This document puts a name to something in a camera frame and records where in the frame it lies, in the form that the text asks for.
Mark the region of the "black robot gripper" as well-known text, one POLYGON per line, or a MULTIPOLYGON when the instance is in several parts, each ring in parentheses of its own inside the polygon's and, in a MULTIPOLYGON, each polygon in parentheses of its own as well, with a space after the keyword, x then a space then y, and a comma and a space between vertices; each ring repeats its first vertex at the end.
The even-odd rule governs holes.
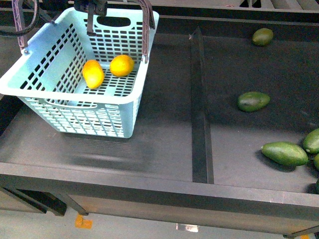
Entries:
POLYGON ((93 31, 94 15, 107 14, 107 0, 75 0, 74 8, 77 11, 88 13, 87 35, 95 35, 93 31))

